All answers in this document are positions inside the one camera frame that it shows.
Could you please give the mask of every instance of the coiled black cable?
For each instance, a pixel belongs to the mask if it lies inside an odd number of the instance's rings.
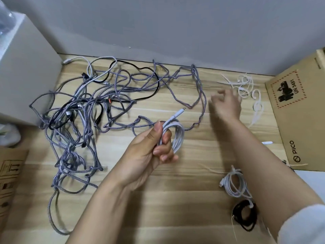
[[[246,217],[245,219],[243,219],[242,217],[243,209],[249,205],[250,205],[249,201],[245,199],[239,202],[232,210],[232,216],[234,220],[238,222],[242,226],[242,228],[247,232],[252,231],[257,222],[257,207],[255,203],[253,204],[254,205],[253,208],[250,209],[250,213],[248,217]]]

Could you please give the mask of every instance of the cardboard box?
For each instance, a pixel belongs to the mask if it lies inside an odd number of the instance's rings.
[[[266,84],[290,164],[325,171],[325,53],[319,49]]]
[[[27,154],[27,150],[0,147],[0,232],[6,224],[18,177]]]

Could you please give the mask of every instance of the wooden desk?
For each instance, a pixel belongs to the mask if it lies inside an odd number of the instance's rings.
[[[134,62],[139,67],[152,66],[151,63]],[[97,61],[97,69],[106,70],[107,61]],[[86,63],[74,62],[63,67],[59,82],[79,76],[85,71]],[[134,72],[132,66],[123,68]],[[173,73],[178,66],[168,65]],[[203,89],[208,98],[222,87],[216,81],[224,81],[221,73],[235,81],[239,73],[214,69],[198,69]],[[254,83],[262,92],[265,111],[261,119],[251,127],[251,130],[261,141],[273,141],[269,145],[279,158],[286,159],[286,154],[279,135],[271,104],[264,86],[270,76],[252,75]],[[64,91],[74,92],[79,82],[68,83]],[[90,84],[89,92],[95,90],[97,84]],[[192,103],[197,98],[197,90],[191,77],[174,80],[170,87],[183,101]],[[135,93],[143,96],[148,93]],[[55,105],[61,106],[68,98],[58,97]],[[241,120],[249,124],[253,116],[254,100],[247,98],[242,103]],[[166,120],[181,105],[177,103],[165,87],[148,100],[139,101],[128,114],[123,115],[122,122],[130,123],[138,115],[144,115],[152,121]],[[179,120],[184,126],[190,126],[197,121],[202,105],[198,104],[192,110],[187,109]],[[237,199],[228,196],[219,187],[222,175],[213,174],[201,167],[199,163],[220,171],[229,171],[235,164],[229,143],[225,140],[223,130],[216,127],[218,136],[213,132],[209,108],[202,122],[193,130],[187,131],[177,164],[162,165],[149,177],[148,182],[134,192],[124,220],[120,235],[120,243],[236,243],[231,224],[231,209]],[[14,197],[6,229],[2,235],[2,243],[64,243],[67,237],[60,236],[52,230],[47,217],[47,204],[53,189],[50,187],[57,169],[54,168],[55,156],[44,137],[42,130],[35,127],[23,129],[23,147],[30,147],[30,153],[21,175],[20,185]],[[97,172],[91,181],[99,184],[108,171],[123,154],[129,142],[133,139],[132,131],[109,131],[96,137],[96,146],[101,164],[106,168]],[[66,185],[77,189],[81,185],[77,181],[66,180]],[[58,201],[61,220],[68,230],[72,230],[94,188],[88,187],[85,192],[77,195],[61,193]],[[238,243],[273,243],[270,237],[262,234],[260,228],[253,232],[245,232],[240,225],[235,224]]]

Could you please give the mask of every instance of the hand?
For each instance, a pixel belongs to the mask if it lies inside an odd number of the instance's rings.
[[[108,176],[117,184],[135,190],[159,164],[176,162],[178,156],[172,149],[172,132],[167,130],[162,136],[162,131],[163,125],[157,121],[153,128],[137,135]],[[157,146],[161,138],[162,145]]]
[[[224,89],[219,90],[218,93],[221,95],[212,95],[211,101],[219,118],[224,122],[239,120],[242,97],[238,95],[238,90]]]

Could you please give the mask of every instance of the forearm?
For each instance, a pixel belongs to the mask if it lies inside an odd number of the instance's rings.
[[[263,220],[276,238],[282,224],[318,195],[239,120],[226,123],[234,154]]]
[[[116,243],[130,191],[108,175],[91,197],[67,244]]]

